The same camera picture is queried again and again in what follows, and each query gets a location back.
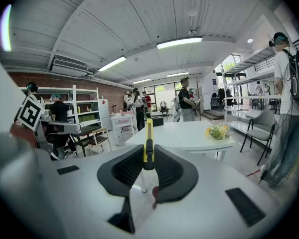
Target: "man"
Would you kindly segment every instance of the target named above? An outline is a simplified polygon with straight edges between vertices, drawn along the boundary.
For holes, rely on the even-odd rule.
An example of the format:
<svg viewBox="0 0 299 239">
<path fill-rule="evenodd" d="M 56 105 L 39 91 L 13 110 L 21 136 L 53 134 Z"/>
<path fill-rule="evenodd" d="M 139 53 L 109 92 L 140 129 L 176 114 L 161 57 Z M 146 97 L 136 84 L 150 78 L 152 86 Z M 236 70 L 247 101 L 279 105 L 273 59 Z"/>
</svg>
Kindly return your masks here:
<svg viewBox="0 0 299 239">
<path fill-rule="evenodd" d="M 68 106 L 61 101 L 61 96 L 55 93 L 51 96 L 54 104 L 51 107 L 52 119 L 55 121 L 68 122 L 67 112 L 69 110 Z M 70 135 L 65 135 L 68 139 L 68 145 L 72 152 L 76 152 L 75 143 L 72 141 Z"/>
<path fill-rule="evenodd" d="M 180 108 L 181 108 L 181 113 L 183 115 L 183 121 L 195 121 L 195 116 L 194 116 L 194 112 L 193 112 L 193 106 L 195 106 L 196 104 L 194 102 L 192 102 L 189 97 L 189 93 L 187 91 L 187 87 L 188 87 L 188 78 L 182 78 L 180 80 L 180 83 L 182 85 L 182 88 L 180 89 L 179 93 L 178 93 L 178 97 L 179 97 L 179 104 L 180 104 Z"/>
<path fill-rule="evenodd" d="M 275 147 L 265 165 L 261 166 L 264 180 L 270 187 L 278 186 L 287 177 L 295 165 L 299 155 L 299 102 L 293 100 L 290 80 L 289 57 L 283 51 L 291 55 L 296 50 L 289 45 L 289 40 L 283 33 L 275 33 L 274 47 L 277 50 L 275 56 L 275 86 L 281 94 L 280 119 Z M 273 168 L 281 161 L 280 166 L 271 174 Z"/>
<path fill-rule="evenodd" d="M 255 91 L 258 96 L 261 96 L 263 94 L 263 88 L 260 85 L 260 81 L 257 81 L 257 84 L 255 86 Z"/>
<path fill-rule="evenodd" d="M 146 94 L 146 91 L 143 91 L 142 94 L 143 94 L 143 96 L 145 98 L 145 101 L 146 101 L 146 103 L 148 105 L 148 112 L 149 112 L 149 114 L 151 116 L 151 99 L 150 99 L 150 96 Z"/>
</svg>

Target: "curved ceiling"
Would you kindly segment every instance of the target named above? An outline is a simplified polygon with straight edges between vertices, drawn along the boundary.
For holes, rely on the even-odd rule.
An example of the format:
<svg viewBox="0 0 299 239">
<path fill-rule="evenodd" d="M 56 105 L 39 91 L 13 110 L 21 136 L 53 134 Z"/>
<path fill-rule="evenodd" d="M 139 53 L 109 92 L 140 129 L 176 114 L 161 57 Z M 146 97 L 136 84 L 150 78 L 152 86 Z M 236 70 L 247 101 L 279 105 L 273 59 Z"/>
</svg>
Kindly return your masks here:
<svg viewBox="0 0 299 239">
<path fill-rule="evenodd" d="M 87 65 L 98 78 L 127 85 L 148 75 L 203 72 L 237 49 L 237 36 L 259 1 L 16 0 L 10 16 L 12 52 L 1 51 L 0 59 L 6 68 L 43 72 L 62 57 Z M 262 0 L 268 7 L 272 1 Z M 192 7 L 197 14 L 190 17 Z M 186 37 L 190 30 L 203 41 L 156 49 L 157 42 Z M 97 72 L 122 55 L 125 62 Z"/>
</svg>

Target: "floor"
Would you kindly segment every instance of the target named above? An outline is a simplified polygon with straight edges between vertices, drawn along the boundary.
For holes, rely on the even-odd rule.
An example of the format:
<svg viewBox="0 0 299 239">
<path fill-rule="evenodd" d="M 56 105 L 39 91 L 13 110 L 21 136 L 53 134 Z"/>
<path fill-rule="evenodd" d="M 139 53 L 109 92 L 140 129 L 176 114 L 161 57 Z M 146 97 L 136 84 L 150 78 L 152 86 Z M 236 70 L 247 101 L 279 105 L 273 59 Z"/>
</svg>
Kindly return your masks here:
<svg viewBox="0 0 299 239">
<path fill-rule="evenodd" d="M 230 114 L 227 115 L 227 121 L 234 121 L 236 119 L 237 117 L 235 116 L 232 116 Z M 210 121 L 209 119 L 203 116 L 201 117 L 201 120 Z M 164 123 L 168 122 L 173 122 L 173 120 L 164 118 Z M 224 120 L 216 120 L 210 122 L 213 124 L 218 124 L 223 123 Z M 119 133 L 118 135 L 120 135 L 118 137 L 119 145 L 115 145 L 114 133 L 113 131 L 109 131 L 109 139 L 111 141 L 112 150 L 124 148 L 125 141 L 132 137 L 131 131 L 128 128 L 125 128 L 122 134 Z M 257 166 L 257 162 L 260 159 L 261 154 L 263 152 L 263 145 L 254 141 L 252 148 L 250 148 L 249 140 L 247 140 L 243 151 L 240 153 L 240 148 L 242 146 L 245 136 L 234 129 L 231 130 L 231 136 L 237 142 L 237 145 L 226 153 L 224 163 L 235 168 L 241 174 L 248 176 L 250 180 L 258 184 L 260 182 L 260 166 Z M 107 141 L 104 142 L 102 146 L 104 148 L 104 152 L 110 151 L 110 146 Z M 96 147 L 92 147 L 92 150 L 95 152 L 98 151 Z M 77 147 L 77 152 L 78 155 L 69 152 L 68 158 L 84 157 L 82 149 L 79 146 Z M 94 153 L 90 153 L 88 148 L 86 148 L 86 153 L 87 155 L 94 155 Z M 206 156 L 210 158 L 214 158 L 214 155 L 215 153 L 206 153 Z M 266 158 L 263 158 L 261 160 L 260 165 L 264 164 L 266 160 Z M 135 185 L 130 190 L 131 208 L 136 228 L 139 228 L 147 219 L 147 217 L 150 216 L 153 212 L 152 205 L 154 204 L 154 197 L 152 195 L 152 189 L 153 187 L 158 186 L 158 177 L 155 171 L 143 170 L 143 174 L 147 184 L 147 192 L 143 193 L 139 187 L 139 185 L 141 184 L 140 177 L 136 180 Z M 289 176 L 288 180 L 286 180 L 278 188 L 273 190 L 268 187 L 266 182 L 263 181 L 259 184 L 259 186 L 263 188 L 272 197 L 274 197 L 276 200 L 278 200 L 278 202 L 283 203 L 287 200 L 288 197 L 292 196 L 297 192 L 297 188 L 299 187 L 299 163 L 293 170 L 292 174 Z"/>
</svg>

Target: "ceiling light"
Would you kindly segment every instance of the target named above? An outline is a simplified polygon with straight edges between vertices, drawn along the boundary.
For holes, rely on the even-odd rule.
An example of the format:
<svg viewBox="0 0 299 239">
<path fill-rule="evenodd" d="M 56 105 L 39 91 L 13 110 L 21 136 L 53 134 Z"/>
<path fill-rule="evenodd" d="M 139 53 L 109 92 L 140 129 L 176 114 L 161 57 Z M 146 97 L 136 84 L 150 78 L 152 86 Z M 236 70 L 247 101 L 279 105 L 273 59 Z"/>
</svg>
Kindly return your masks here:
<svg viewBox="0 0 299 239">
<path fill-rule="evenodd" d="M 202 36 L 194 36 L 194 37 L 186 37 L 186 38 L 179 38 L 174 39 L 166 42 L 159 42 L 157 44 L 158 49 L 163 49 L 166 47 L 181 45 L 181 44 L 187 44 L 187 43 L 195 43 L 195 42 L 201 42 L 203 40 Z"/>
<path fill-rule="evenodd" d="M 107 65 L 101 67 L 98 71 L 99 71 L 99 72 L 103 72 L 103 71 L 105 71 L 106 69 L 109 69 L 110 67 L 115 66 L 115 65 L 117 65 L 118 63 L 121 63 L 122 61 L 125 61 L 125 60 L 126 60 L 126 57 L 125 57 L 125 56 L 119 57 L 118 59 L 112 61 L 111 63 L 109 63 L 109 64 L 107 64 Z"/>
<path fill-rule="evenodd" d="M 11 5 L 4 9 L 1 23 L 0 23 L 0 38 L 1 46 L 4 51 L 11 51 L 10 36 L 9 36 L 9 17 L 10 17 Z"/>
<path fill-rule="evenodd" d="M 141 82 L 148 82 L 150 81 L 150 79 L 145 79 L 145 80 L 141 80 L 141 81 L 138 81 L 138 82 L 133 82 L 133 84 L 137 84 L 137 83 L 141 83 Z"/>
<path fill-rule="evenodd" d="M 188 72 L 179 73 L 179 74 L 169 74 L 169 75 L 167 75 L 167 77 L 173 77 L 173 76 L 179 76 L 179 75 L 185 75 L 185 74 L 188 74 Z"/>
</svg>

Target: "brick wall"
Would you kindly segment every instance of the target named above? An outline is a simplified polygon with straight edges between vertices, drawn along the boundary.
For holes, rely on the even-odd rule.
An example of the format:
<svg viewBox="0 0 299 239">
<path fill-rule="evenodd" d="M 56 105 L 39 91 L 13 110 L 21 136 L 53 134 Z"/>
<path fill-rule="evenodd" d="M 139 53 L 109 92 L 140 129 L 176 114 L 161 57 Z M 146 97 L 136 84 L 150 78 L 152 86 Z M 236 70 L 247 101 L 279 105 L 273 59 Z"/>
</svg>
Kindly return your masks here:
<svg viewBox="0 0 299 239">
<path fill-rule="evenodd" d="M 34 81 L 37 86 L 40 87 L 55 87 L 55 88 L 72 88 L 75 85 L 77 89 L 90 89 L 95 90 L 99 88 L 99 98 L 102 96 L 104 99 L 108 100 L 109 112 L 112 113 L 113 109 L 111 106 L 117 105 L 115 107 L 115 112 L 123 110 L 123 96 L 126 95 L 127 89 L 122 89 L 115 86 L 110 86 L 106 84 L 72 79 L 66 77 L 59 77 L 47 74 L 31 74 L 31 73 L 9 73 L 10 77 L 18 85 L 18 87 L 26 87 L 26 85 Z M 42 95 L 44 99 L 49 99 L 50 95 Z M 66 95 L 61 95 L 61 98 L 67 100 Z M 88 100 L 89 95 L 77 95 L 77 100 Z"/>
</svg>

